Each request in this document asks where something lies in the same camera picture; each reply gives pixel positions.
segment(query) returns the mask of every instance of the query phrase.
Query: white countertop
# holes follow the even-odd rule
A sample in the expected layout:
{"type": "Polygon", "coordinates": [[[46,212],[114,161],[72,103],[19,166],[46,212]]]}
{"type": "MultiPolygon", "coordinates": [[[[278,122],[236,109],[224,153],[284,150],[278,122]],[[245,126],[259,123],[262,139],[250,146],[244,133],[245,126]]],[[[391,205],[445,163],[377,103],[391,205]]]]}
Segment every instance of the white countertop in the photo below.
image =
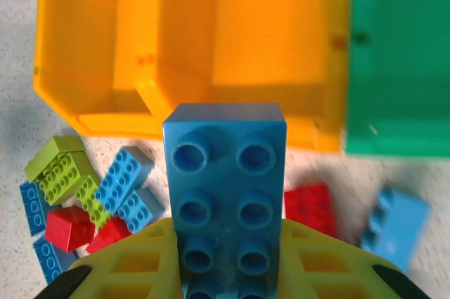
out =
{"type": "MultiPolygon", "coordinates": [[[[19,185],[28,160],[70,127],[32,90],[36,0],[0,0],[0,297],[33,298],[45,287],[32,249],[19,185]]],[[[84,139],[100,176],[123,144],[155,158],[147,183],[168,207],[162,144],[128,139],[84,139]]],[[[383,184],[422,196],[433,208],[409,276],[434,299],[450,298],[450,163],[347,158],[288,150],[285,187],[324,179],[330,185],[344,240],[356,242],[383,184]]]]}

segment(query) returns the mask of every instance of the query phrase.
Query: lime green duplo brick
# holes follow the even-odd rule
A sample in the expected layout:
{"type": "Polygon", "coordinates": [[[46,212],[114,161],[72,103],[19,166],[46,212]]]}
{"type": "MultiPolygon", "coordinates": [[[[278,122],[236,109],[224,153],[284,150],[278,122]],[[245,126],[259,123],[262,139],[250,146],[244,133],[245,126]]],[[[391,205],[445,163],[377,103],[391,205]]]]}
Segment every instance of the lime green duplo brick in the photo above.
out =
{"type": "Polygon", "coordinates": [[[84,151],[78,136],[52,136],[50,141],[25,167],[29,182],[40,182],[58,164],[65,153],[84,151]]]}
{"type": "Polygon", "coordinates": [[[64,203],[74,195],[87,176],[95,176],[85,152],[59,155],[53,169],[40,181],[39,188],[50,205],[64,203]]]}
{"type": "Polygon", "coordinates": [[[97,175],[89,175],[83,179],[75,194],[75,197],[82,202],[83,210],[89,213],[89,219],[96,225],[97,229],[101,229],[111,217],[94,195],[100,182],[97,175]]]}

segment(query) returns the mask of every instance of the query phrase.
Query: yellow plastic container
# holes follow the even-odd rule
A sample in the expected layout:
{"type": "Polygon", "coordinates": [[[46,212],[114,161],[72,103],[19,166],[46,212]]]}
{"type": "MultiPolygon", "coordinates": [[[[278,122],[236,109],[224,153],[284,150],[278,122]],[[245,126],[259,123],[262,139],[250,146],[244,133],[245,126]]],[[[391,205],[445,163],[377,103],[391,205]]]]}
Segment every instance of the yellow plastic container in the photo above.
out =
{"type": "Polygon", "coordinates": [[[348,0],[141,0],[137,89],[165,119],[181,102],[279,103],[288,144],[340,145],[348,0]]]}
{"type": "Polygon", "coordinates": [[[161,136],[180,103],[279,103],[337,151],[348,0],[39,0],[35,89],[87,135],[161,136]]]}
{"type": "Polygon", "coordinates": [[[79,133],[159,138],[134,86],[137,0],[38,0],[34,90],[79,133]]]}

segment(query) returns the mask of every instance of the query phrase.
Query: blue duplo brick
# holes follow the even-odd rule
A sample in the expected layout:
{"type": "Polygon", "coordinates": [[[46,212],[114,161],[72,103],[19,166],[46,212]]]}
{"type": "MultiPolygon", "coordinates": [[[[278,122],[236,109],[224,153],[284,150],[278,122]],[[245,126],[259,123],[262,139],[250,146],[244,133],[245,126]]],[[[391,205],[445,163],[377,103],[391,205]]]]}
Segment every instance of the blue duplo brick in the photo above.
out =
{"type": "Polygon", "coordinates": [[[56,210],[60,206],[50,206],[44,200],[44,192],[38,187],[37,183],[25,182],[20,185],[19,189],[25,207],[25,214],[27,215],[30,234],[34,236],[45,230],[49,211],[56,210]]]}
{"type": "Polygon", "coordinates": [[[414,248],[427,222],[430,206],[417,196],[393,188],[378,195],[361,248],[408,270],[414,248]]]}
{"type": "Polygon", "coordinates": [[[135,234],[153,223],[164,208],[149,188],[133,190],[120,206],[117,214],[127,223],[128,230],[135,234]]]}
{"type": "Polygon", "coordinates": [[[286,146],[280,108],[183,104],[163,136],[187,298],[274,295],[286,146]]]}
{"type": "Polygon", "coordinates": [[[115,215],[129,193],[142,186],[154,163],[135,146],[122,147],[115,156],[95,197],[115,215]]]}
{"type": "Polygon", "coordinates": [[[64,252],[50,244],[44,237],[35,241],[33,248],[48,284],[67,271],[78,259],[74,252],[64,252]]]}

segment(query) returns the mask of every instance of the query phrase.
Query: red duplo brick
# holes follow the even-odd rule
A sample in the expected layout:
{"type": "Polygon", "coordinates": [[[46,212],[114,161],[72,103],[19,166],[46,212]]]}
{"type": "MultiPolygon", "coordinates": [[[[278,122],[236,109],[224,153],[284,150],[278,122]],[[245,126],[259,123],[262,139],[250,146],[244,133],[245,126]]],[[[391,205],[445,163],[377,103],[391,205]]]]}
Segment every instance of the red duplo brick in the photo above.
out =
{"type": "Polygon", "coordinates": [[[86,251],[94,253],[130,235],[131,233],[128,231],[127,224],[119,217],[113,217],[106,222],[97,236],[86,248],[86,251]]]}
{"type": "Polygon", "coordinates": [[[57,248],[69,252],[94,237],[96,226],[89,221],[89,214],[76,205],[49,212],[45,240],[57,248]]]}
{"type": "Polygon", "coordinates": [[[306,184],[284,193],[286,218],[337,238],[330,190],[325,183],[306,184]]]}

